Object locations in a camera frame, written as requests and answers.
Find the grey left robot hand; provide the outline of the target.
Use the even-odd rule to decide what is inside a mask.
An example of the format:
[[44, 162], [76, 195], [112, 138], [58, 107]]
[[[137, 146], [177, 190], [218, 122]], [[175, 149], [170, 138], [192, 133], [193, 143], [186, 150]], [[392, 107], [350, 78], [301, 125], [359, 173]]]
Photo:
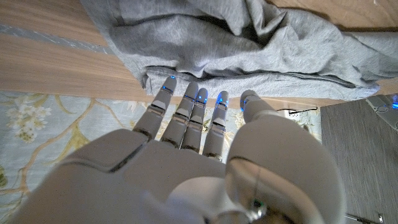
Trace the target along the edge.
[[397, 97], [375, 95], [366, 98], [366, 102], [374, 112], [392, 129], [397, 130]]

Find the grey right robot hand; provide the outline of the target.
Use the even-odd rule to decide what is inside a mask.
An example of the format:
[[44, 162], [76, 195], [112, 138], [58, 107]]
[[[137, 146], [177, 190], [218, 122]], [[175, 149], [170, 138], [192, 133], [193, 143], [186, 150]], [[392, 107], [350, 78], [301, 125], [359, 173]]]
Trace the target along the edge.
[[61, 160], [11, 223], [343, 223], [334, 158], [252, 90], [244, 125], [223, 158], [228, 94], [205, 142], [207, 91], [189, 84], [155, 139], [177, 81], [168, 77], [134, 129], [118, 129]]

